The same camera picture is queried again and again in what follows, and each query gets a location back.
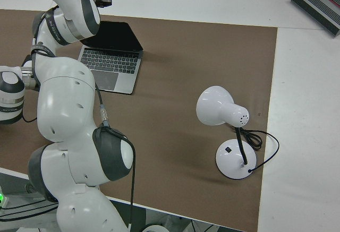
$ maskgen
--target robotic arm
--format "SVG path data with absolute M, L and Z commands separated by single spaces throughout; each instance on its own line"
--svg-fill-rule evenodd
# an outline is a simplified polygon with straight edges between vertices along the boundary
M 62 232 L 125 232 L 128 228 L 98 186 L 130 172 L 133 145 L 107 121 L 96 127 L 91 71 L 74 59 L 56 57 L 60 47 L 97 33 L 97 7 L 111 0 L 53 1 L 58 6 L 33 22 L 31 60 L 23 67 L 0 66 L 0 123 L 20 120 L 25 89 L 39 90 L 38 128 L 53 144 L 31 155 L 32 185 L 58 202 L 56 218 Z

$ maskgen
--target laptop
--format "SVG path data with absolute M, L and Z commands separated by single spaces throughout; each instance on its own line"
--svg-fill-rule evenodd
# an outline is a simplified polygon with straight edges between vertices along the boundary
M 132 94 L 143 48 L 129 24 L 101 21 L 98 33 L 81 42 L 78 60 L 91 69 L 98 89 Z

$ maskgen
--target white desk lamp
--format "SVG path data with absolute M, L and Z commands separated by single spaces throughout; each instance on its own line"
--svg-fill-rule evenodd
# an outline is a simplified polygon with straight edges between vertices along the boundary
M 216 152 L 218 169 L 228 178 L 243 179 L 251 174 L 250 169 L 256 166 L 256 155 L 253 148 L 241 140 L 240 127 L 247 124 L 247 109 L 236 105 L 232 96 L 220 86 L 206 89 L 198 99 L 197 117 L 209 126 L 228 123 L 235 127 L 237 139 L 222 143 Z

